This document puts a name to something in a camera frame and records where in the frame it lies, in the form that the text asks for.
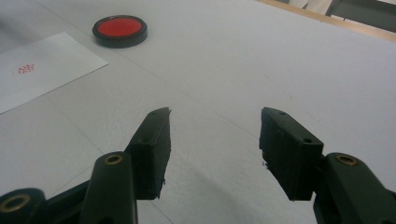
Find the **black plastic part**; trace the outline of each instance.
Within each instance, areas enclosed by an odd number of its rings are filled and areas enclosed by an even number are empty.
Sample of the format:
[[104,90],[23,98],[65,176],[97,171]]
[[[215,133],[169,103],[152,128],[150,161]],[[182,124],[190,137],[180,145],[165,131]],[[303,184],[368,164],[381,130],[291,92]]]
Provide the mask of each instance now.
[[323,143],[287,113],[265,107],[260,149],[289,199],[311,200]]
[[137,200],[160,197],[171,153],[170,112],[166,107],[149,113],[125,149],[133,161]]
[[[357,163],[342,163],[338,156],[352,158]],[[323,163],[322,172],[342,223],[396,224],[396,201],[391,191],[382,186],[363,161],[331,153]],[[324,202],[322,207],[328,204],[328,201]],[[325,217],[334,211],[321,210]]]
[[341,224],[341,215],[323,178],[319,180],[321,188],[316,188],[317,197],[314,212],[318,224]]
[[[139,21],[142,25],[142,28],[132,34],[132,35],[124,35],[124,36],[112,36],[112,35],[104,35],[98,31],[100,24],[104,21],[108,21],[115,18],[129,18],[135,21]],[[135,45],[138,45],[146,40],[148,37],[148,26],[144,21],[140,18],[134,16],[127,16],[127,15],[118,15],[118,16],[111,16],[106,17],[99,20],[92,28],[93,35],[95,36],[95,40],[98,44],[112,48],[112,49],[124,49],[129,48]]]
[[47,200],[49,223],[78,223],[90,181],[85,181]]
[[137,223],[130,155],[125,152],[113,152],[96,161],[79,222]]
[[47,223],[46,199],[40,189],[17,189],[0,197],[0,223]]
[[396,32],[396,5],[376,0],[332,0],[326,16],[337,16]]

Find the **red disc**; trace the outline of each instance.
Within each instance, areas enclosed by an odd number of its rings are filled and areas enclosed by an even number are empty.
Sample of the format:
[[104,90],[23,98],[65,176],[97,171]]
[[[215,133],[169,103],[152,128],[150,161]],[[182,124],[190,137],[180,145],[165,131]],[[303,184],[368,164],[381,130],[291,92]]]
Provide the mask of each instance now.
[[97,29],[102,35],[126,36],[140,31],[142,24],[132,18],[113,18],[100,23]]

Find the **red circular object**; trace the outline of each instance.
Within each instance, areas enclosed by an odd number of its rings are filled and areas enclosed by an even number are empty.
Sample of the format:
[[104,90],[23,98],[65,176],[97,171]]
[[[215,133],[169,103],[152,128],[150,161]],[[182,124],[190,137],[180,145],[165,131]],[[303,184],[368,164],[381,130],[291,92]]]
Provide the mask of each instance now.
[[133,35],[142,29],[140,21],[132,18],[114,18],[103,21],[98,26],[98,32],[102,35],[125,36]]
[[145,41],[148,37],[148,26],[137,17],[118,15],[97,21],[92,32],[98,44],[123,49]]

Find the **paper sheet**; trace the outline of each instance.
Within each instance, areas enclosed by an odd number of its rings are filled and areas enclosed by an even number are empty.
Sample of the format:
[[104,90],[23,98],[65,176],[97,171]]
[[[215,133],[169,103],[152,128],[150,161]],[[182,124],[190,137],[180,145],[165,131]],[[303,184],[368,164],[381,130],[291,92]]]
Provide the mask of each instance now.
[[66,33],[0,54],[0,114],[105,65]]

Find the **red stamp mark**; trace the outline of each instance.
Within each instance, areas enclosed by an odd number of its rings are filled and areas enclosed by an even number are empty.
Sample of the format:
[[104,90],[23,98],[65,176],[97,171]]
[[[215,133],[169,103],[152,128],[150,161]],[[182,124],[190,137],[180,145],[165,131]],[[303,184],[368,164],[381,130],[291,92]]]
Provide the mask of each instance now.
[[35,71],[35,65],[33,63],[27,63],[17,69],[18,74],[26,74]]

